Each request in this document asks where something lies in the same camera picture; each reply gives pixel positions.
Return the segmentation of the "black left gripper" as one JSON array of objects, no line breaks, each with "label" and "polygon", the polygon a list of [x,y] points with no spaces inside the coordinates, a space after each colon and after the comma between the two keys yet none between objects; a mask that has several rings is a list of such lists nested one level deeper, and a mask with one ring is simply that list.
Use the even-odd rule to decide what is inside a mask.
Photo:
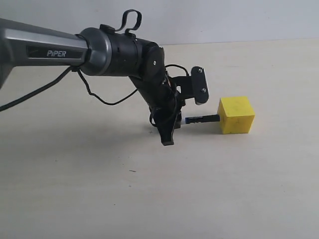
[{"label": "black left gripper", "polygon": [[150,123],[164,146],[174,145],[173,132],[181,127],[181,108],[187,99],[197,100],[197,73],[170,77],[167,71],[147,74],[147,103]]}]

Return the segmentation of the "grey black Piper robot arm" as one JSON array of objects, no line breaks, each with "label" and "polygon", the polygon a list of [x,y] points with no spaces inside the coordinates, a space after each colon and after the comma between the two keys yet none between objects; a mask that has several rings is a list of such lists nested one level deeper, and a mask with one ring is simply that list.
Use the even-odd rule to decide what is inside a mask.
[{"label": "grey black Piper robot arm", "polygon": [[0,21],[0,81],[15,67],[67,66],[80,77],[128,77],[150,109],[161,143],[173,145],[182,100],[164,64],[164,50],[152,41],[112,33],[108,26],[69,34],[21,22]]}]

